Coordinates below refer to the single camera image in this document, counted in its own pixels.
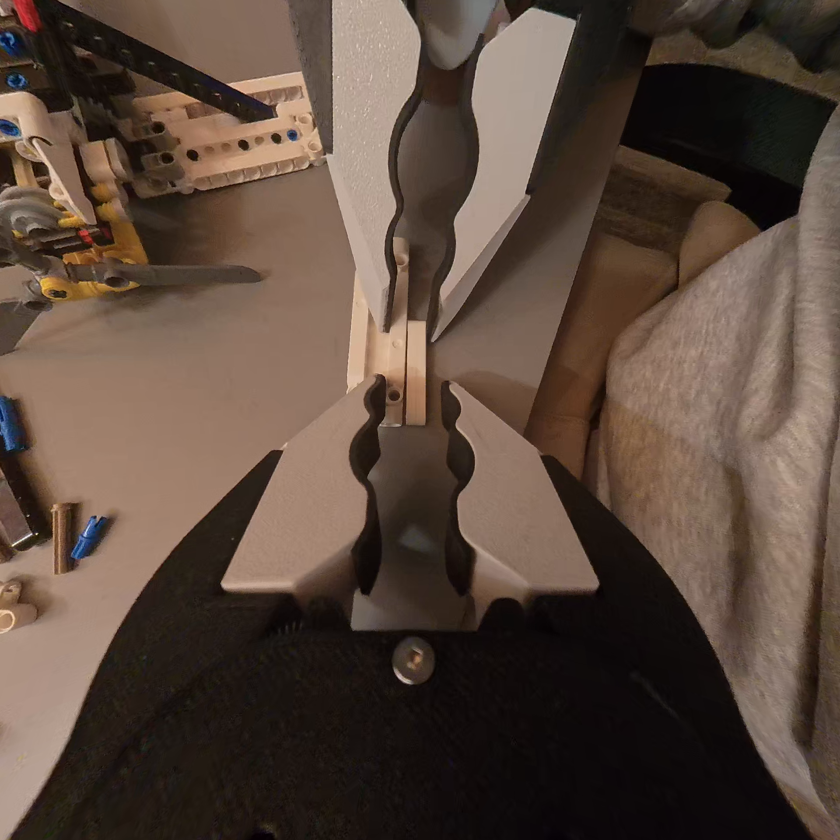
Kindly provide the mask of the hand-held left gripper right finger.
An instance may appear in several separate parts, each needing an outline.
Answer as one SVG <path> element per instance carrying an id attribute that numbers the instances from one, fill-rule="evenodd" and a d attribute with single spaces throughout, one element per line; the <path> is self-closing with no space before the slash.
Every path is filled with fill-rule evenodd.
<path id="1" fill-rule="evenodd" d="M 449 503 L 445 568 L 469 597 L 591 594 L 598 580 L 540 452 L 462 385 L 441 408 Z"/>

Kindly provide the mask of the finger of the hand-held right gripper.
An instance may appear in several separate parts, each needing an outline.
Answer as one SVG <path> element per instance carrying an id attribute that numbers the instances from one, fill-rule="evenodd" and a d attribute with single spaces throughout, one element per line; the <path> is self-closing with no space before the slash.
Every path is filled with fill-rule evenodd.
<path id="1" fill-rule="evenodd" d="M 401 1 L 335 1 L 329 171 L 375 326 L 391 327 L 393 238 L 403 211 L 396 155 L 418 93 L 422 40 Z"/>
<path id="2" fill-rule="evenodd" d="M 465 116 L 469 188 L 429 302 L 428 340 L 441 338 L 529 202 L 529 182 L 579 14 L 529 9 L 476 58 Z"/>

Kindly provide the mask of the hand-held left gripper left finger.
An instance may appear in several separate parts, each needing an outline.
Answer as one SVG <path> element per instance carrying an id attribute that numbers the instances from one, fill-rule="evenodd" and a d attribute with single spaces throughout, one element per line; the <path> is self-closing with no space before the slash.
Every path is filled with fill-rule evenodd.
<path id="1" fill-rule="evenodd" d="M 386 380 L 373 374 L 287 442 L 222 579 L 226 592 L 368 595 L 382 563 L 369 479 Z"/>

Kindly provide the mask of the short white lego beam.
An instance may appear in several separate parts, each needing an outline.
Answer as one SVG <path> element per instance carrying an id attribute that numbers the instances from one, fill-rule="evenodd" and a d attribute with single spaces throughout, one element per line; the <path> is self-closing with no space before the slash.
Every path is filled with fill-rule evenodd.
<path id="1" fill-rule="evenodd" d="M 427 420 L 426 323 L 410 320 L 406 325 L 406 384 L 404 424 L 420 427 Z"/>

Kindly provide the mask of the white lego panel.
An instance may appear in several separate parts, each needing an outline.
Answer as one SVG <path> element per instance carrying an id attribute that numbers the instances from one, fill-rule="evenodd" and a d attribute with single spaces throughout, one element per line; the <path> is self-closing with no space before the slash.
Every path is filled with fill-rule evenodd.
<path id="1" fill-rule="evenodd" d="M 347 390 L 353 390 L 372 375 L 384 376 L 385 416 L 381 422 L 383 427 L 399 427 L 404 423 L 409 249 L 405 238 L 394 238 L 396 284 L 392 326 L 388 332 L 381 332 L 376 327 L 357 276 L 353 284 Z"/>

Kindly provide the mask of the blue lego pin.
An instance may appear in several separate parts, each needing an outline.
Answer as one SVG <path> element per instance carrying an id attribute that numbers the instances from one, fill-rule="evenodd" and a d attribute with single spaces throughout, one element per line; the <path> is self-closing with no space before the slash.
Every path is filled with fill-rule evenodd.
<path id="1" fill-rule="evenodd" d="M 105 516 L 91 516 L 80 532 L 70 558 L 77 563 L 89 557 L 101 543 L 108 527 L 110 519 Z"/>
<path id="2" fill-rule="evenodd" d="M 18 406 L 6 395 L 1 395 L 1 441 L 3 451 L 9 454 L 19 454 L 28 448 L 28 437 Z"/>

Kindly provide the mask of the tan lego axle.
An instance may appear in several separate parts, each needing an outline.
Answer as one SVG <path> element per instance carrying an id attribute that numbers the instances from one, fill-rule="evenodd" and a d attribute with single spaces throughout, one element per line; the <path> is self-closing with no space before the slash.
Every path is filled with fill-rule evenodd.
<path id="1" fill-rule="evenodd" d="M 62 575 L 76 568 L 77 560 L 72 556 L 77 542 L 76 501 L 62 501 L 50 509 L 50 529 L 53 550 L 53 575 Z"/>

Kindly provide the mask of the black lego beam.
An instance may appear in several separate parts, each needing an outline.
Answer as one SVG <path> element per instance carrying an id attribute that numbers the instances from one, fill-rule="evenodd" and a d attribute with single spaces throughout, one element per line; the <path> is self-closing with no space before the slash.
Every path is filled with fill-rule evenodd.
<path id="1" fill-rule="evenodd" d="M 1 530 L 6 545 L 16 553 L 51 537 L 49 519 L 42 510 L 18 458 L 1 454 Z"/>

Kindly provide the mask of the white T-shaped lego piece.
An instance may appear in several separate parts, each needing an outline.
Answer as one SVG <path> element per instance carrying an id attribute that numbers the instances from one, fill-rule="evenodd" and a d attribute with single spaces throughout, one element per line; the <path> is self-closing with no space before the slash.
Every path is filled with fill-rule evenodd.
<path id="1" fill-rule="evenodd" d="M 37 607 L 20 600 L 22 590 L 20 581 L 1 583 L 1 634 L 26 627 L 38 618 Z"/>

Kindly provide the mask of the lego helicopter model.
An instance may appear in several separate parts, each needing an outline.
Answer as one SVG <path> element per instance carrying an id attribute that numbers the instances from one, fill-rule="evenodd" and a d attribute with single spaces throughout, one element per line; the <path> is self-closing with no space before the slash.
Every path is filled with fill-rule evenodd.
<path id="1" fill-rule="evenodd" d="M 206 192 L 324 162 L 300 72 L 230 86 L 63 2 L 2 2 L 1 352 L 55 305 L 247 285 L 244 266 L 150 262 L 130 198 Z"/>

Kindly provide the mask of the person's right hand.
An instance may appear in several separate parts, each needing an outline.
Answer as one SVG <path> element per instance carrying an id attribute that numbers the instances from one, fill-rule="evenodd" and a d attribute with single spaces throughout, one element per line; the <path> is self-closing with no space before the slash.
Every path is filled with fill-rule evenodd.
<path id="1" fill-rule="evenodd" d="M 464 86 L 466 69 L 466 63 L 447 70 L 430 65 L 424 76 L 422 99 L 444 108 L 456 106 Z"/>

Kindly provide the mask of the brown woven chair seat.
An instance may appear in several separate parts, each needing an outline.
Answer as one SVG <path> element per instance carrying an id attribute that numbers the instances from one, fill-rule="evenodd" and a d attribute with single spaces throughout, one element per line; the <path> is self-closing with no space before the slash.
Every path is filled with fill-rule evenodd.
<path id="1" fill-rule="evenodd" d="M 633 245 L 675 253 L 698 207 L 725 202 L 730 193 L 707 175 L 620 145 L 595 227 Z"/>

